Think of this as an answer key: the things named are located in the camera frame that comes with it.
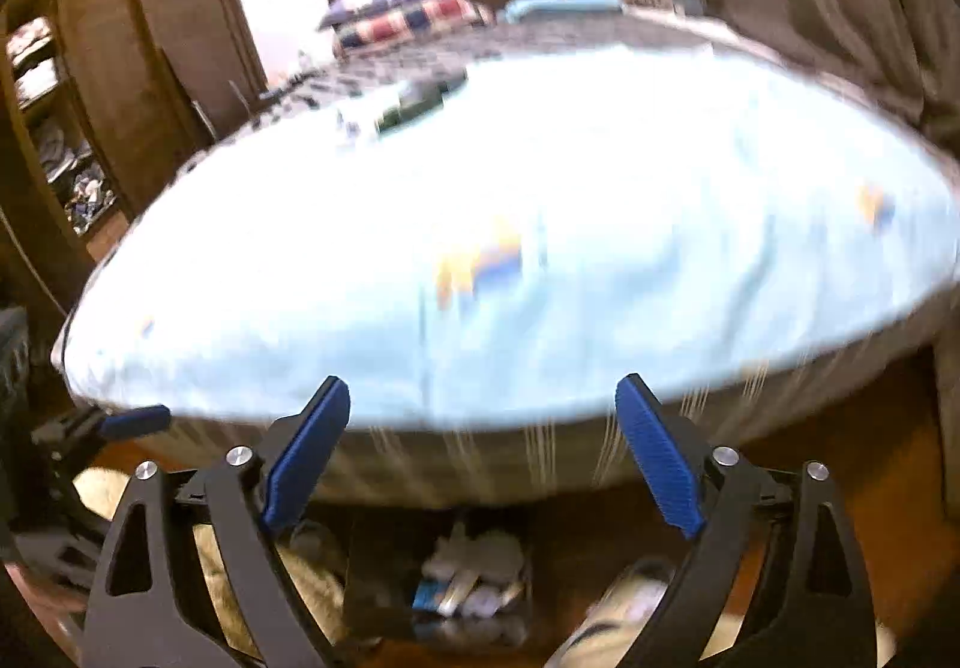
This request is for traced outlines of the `plaid mattress bed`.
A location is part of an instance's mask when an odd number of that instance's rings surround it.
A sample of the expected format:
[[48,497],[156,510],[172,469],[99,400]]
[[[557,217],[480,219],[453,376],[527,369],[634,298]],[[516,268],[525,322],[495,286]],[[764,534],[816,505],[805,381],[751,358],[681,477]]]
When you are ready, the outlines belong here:
[[[692,390],[672,408],[713,441],[750,443],[809,418],[873,381],[890,363],[932,345],[957,351],[947,327],[958,294],[935,293],[910,314],[852,342],[805,353],[787,368],[756,365],[726,386]],[[467,416],[438,416],[412,404],[402,381],[420,351],[418,330],[387,327],[387,384],[373,382],[369,353],[340,353],[320,303],[267,304],[228,314],[212,303],[169,314],[160,371],[195,356],[187,382],[166,389],[174,426],[152,449],[179,464],[212,460],[231,441],[258,441],[281,410],[306,397],[327,372],[355,376],[347,439],[317,494],[325,501],[443,509],[457,504],[517,504],[563,491],[602,489],[631,478],[626,443],[613,418],[612,387],[574,395],[553,390],[556,405],[532,411],[478,405]]]

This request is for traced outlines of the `light blue flat pillow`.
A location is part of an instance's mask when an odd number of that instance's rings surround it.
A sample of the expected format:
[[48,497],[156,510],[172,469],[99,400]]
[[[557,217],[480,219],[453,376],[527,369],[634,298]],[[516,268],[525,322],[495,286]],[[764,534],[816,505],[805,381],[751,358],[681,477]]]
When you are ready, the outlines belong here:
[[496,14],[498,23],[527,22],[565,15],[621,14],[620,0],[511,0]]

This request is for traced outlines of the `wooden wardrobe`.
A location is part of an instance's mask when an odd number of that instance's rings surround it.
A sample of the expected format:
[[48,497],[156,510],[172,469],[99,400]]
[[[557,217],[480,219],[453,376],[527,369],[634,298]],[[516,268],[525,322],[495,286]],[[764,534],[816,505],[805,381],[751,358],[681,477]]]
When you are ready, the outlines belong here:
[[5,40],[32,20],[43,47],[2,56],[2,260],[68,299],[93,257],[44,173],[41,129],[91,148],[110,207],[135,216],[247,121],[267,77],[241,0],[2,0]]

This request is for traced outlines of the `black trash bin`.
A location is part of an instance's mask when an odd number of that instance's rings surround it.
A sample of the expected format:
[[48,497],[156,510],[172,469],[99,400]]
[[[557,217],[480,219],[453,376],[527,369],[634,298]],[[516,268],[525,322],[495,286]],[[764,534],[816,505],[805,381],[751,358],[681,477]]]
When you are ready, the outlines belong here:
[[524,647],[534,627],[523,509],[376,509],[356,517],[343,616],[358,640],[454,652]]

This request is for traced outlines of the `grey black patterned blanket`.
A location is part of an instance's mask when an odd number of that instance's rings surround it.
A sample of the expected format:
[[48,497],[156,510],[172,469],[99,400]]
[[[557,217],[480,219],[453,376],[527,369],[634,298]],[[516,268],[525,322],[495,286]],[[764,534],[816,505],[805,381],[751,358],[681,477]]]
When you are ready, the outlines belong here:
[[267,104],[220,143],[226,147],[295,114],[356,100],[379,86],[438,79],[474,62],[564,53],[606,44],[732,46],[737,41],[739,36],[734,30],[719,20],[690,19],[660,10],[630,10],[621,14],[566,12],[519,23],[467,26],[299,72],[270,93]]

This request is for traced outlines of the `white slipper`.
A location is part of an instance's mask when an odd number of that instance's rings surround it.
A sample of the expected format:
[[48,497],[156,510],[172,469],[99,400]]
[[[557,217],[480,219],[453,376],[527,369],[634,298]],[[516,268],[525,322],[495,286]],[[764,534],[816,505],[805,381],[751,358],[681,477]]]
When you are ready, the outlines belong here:
[[588,610],[547,666],[617,666],[664,598],[675,567],[662,559],[629,565]]

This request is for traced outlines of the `light blue cartoon sheet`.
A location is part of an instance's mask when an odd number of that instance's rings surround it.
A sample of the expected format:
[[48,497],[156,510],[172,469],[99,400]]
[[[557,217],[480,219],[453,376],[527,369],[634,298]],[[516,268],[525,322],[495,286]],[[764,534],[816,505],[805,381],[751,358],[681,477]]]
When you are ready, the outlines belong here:
[[208,153],[99,265],[53,364],[112,408],[272,420],[327,375],[355,428],[605,410],[857,342],[958,278],[958,195],[921,137],[697,44],[467,67]]

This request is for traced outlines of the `black rectangular box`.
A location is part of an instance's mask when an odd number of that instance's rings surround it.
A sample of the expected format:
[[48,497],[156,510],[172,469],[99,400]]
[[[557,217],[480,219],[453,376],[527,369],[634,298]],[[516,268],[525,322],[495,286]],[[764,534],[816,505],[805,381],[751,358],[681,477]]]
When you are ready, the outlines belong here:
[[378,134],[386,134],[430,114],[441,108],[446,97],[460,90],[466,81],[466,70],[454,70],[450,74],[410,83],[397,103],[374,121],[374,129]]

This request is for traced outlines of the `red blue plaid pillow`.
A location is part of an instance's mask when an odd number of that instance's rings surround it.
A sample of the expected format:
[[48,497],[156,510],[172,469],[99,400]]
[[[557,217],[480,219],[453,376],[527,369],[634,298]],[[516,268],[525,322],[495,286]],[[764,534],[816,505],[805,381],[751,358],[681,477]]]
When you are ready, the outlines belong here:
[[410,2],[341,26],[335,32],[332,51],[336,58],[345,59],[493,22],[494,14],[486,5],[469,0]]

